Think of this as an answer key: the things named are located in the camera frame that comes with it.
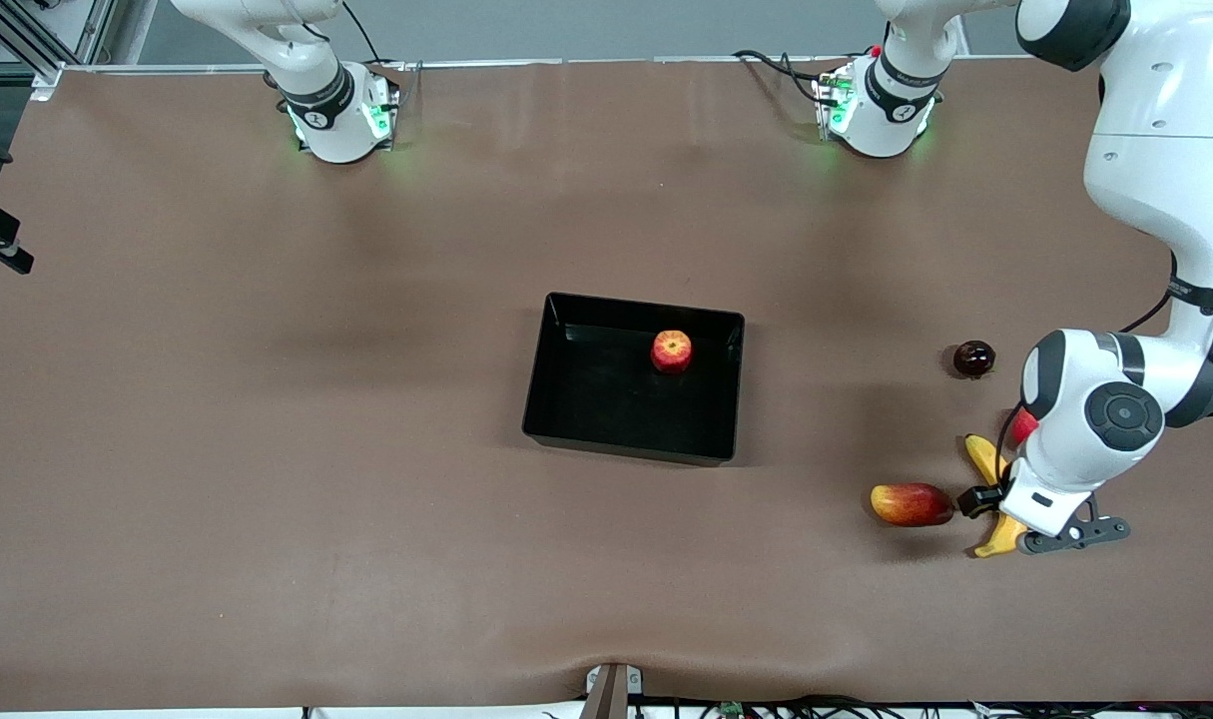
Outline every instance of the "red fruit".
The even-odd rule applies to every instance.
[[[872,487],[872,510],[896,527],[933,527],[952,519],[952,497],[926,483]]]
[[[662,331],[651,343],[651,364],[665,375],[679,375],[690,365],[694,347],[683,331]]]
[[[1019,412],[1013,416],[1013,424],[1009,424],[1009,436],[1013,438],[1013,444],[1019,446],[1027,441],[1031,433],[1036,432],[1036,428],[1040,426],[1041,423],[1036,421],[1031,412],[1020,406]]]

